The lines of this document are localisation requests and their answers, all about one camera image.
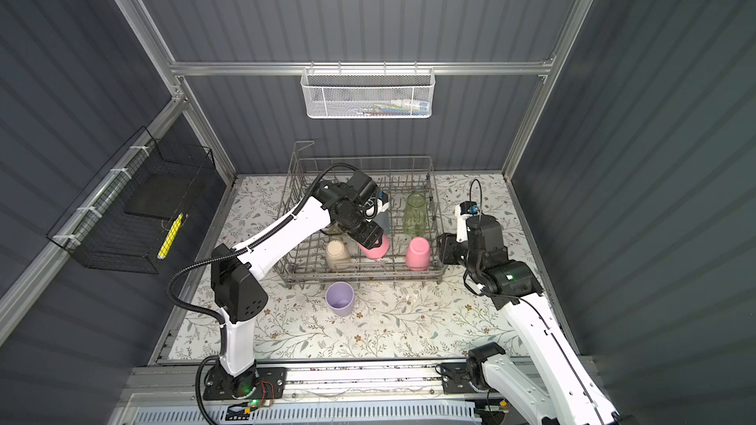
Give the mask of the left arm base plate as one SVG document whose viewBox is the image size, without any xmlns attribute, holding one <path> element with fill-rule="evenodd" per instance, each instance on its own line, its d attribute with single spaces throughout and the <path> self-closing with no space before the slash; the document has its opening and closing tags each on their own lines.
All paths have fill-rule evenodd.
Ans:
<svg viewBox="0 0 756 425">
<path fill-rule="evenodd" d="M 287 385 L 287 368 L 252 367 L 232 377 L 220 364 L 213 365 L 202 379 L 205 401 L 275 401 Z"/>
</svg>

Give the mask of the green glass cup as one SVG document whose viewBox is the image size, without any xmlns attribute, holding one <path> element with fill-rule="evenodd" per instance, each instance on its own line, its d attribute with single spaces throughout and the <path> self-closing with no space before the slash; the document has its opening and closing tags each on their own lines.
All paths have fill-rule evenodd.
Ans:
<svg viewBox="0 0 756 425">
<path fill-rule="evenodd" d="M 403 230 L 405 234 L 412 238 L 425 237 L 428 224 L 427 216 L 425 196 L 419 192 L 409 194 L 404 210 Z"/>
</svg>

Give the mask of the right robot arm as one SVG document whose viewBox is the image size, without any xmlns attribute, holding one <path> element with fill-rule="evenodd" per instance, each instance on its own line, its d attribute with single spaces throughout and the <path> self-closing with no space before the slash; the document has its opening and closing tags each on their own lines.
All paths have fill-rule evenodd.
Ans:
<svg viewBox="0 0 756 425">
<path fill-rule="evenodd" d="M 473 389 L 497 392 L 529 424 L 634 424 L 587 372 L 554 318 L 533 270 L 510 258 L 502 228 L 484 210 L 482 183 L 473 179 L 468 197 L 455 208 L 457 228 L 436 238 L 444 265 L 463 267 L 463 285 L 490 300 L 523 342 L 541 377 L 534 382 L 497 342 L 471 349 L 466 379 Z"/>
</svg>

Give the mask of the beige plastic cup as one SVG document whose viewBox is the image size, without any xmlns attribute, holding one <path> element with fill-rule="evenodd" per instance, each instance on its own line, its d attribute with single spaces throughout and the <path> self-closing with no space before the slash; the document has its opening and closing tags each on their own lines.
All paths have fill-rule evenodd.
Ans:
<svg viewBox="0 0 756 425">
<path fill-rule="evenodd" d="M 325 260 L 327 267 L 331 271 L 345 270 L 352 263 L 352 255 L 346 242 L 342 240 L 331 240 L 326 246 Z"/>
</svg>

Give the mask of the pink plastic cup front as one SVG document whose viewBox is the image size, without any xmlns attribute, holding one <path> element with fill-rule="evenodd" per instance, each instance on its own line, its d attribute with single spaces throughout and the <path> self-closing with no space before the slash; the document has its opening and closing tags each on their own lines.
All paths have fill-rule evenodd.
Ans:
<svg viewBox="0 0 756 425">
<path fill-rule="evenodd" d="M 388 254 L 388 252 L 390 251 L 391 242 L 386 235 L 383 235 L 381 238 L 381 243 L 378 246 L 370 249 L 365 248 L 361 245 L 359 247 L 368 260 L 376 261 L 384 258 Z"/>
</svg>

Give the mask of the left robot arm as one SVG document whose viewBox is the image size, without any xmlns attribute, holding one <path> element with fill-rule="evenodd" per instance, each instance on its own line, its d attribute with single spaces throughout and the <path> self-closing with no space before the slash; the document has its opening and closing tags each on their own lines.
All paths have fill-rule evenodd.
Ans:
<svg viewBox="0 0 756 425">
<path fill-rule="evenodd" d="M 274 386 L 257 371 L 252 344 L 255 319 L 268 302 L 261 285 L 267 273 L 293 248 L 332 224 L 363 248 L 382 246 L 384 230 L 375 219 L 388 210 L 390 196 L 362 170 L 353 165 L 348 170 L 352 175 L 345 182 L 329 181 L 319 173 L 299 202 L 274 224 L 232 248 L 218 246 L 209 259 L 182 269 L 167 284 L 165 292 L 174 306 L 209 316 L 220 328 L 221 350 L 201 361 L 194 381 L 197 407 L 207 423 L 214 420 L 203 403 L 206 385 L 224 390 L 247 410 L 275 399 Z M 204 267 L 212 271 L 215 309 L 182 300 L 174 291 L 183 275 Z"/>
</svg>

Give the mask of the blue translucent cup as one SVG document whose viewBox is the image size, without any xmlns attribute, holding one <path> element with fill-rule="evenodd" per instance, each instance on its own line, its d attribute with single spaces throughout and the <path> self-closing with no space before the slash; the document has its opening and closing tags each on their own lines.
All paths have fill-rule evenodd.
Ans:
<svg viewBox="0 0 756 425">
<path fill-rule="evenodd" d="M 385 235 L 388 235 L 390 233 L 390 196 L 385 192 L 378 192 L 376 198 L 375 216 L 373 220 L 382 228 Z"/>
</svg>

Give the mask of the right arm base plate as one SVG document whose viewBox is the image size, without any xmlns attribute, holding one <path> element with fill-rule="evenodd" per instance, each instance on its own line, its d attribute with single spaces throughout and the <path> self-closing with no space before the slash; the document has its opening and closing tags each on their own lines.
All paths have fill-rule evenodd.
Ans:
<svg viewBox="0 0 756 425">
<path fill-rule="evenodd" d="M 473 394 L 478 390 L 471 382 L 466 361 L 442 362 L 435 367 L 441 377 L 445 395 Z"/>
</svg>

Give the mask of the yellow glass cup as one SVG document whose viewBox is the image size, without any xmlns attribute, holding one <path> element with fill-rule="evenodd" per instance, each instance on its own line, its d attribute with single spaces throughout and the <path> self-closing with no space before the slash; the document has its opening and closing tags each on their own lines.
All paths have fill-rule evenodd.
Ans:
<svg viewBox="0 0 756 425">
<path fill-rule="evenodd" d="M 339 226 L 338 222 L 332 222 L 325 228 L 321 229 L 321 232 L 324 235 L 330 236 L 330 237 L 341 236 L 345 233 L 344 230 Z"/>
</svg>

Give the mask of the pink plastic cup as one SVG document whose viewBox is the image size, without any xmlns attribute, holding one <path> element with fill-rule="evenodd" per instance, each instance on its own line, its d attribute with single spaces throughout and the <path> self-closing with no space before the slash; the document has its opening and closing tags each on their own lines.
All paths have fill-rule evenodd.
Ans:
<svg viewBox="0 0 756 425">
<path fill-rule="evenodd" d="M 409 243 L 406 266 L 414 272 L 427 271 L 431 262 L 430 243 L 423 237 L 416 237 Z"/>
<path fill-rule="evenodd" d="M 381 243 L 378 246 L 370 249 L 365 248 L 361 245 L 359 247 L 368 260 L 376 261 L 384 258 L 388 254 L 388 252 L 390 251 L 391 242 L 386 235 L 383 235 L 381 238 Z"/>
</svg>

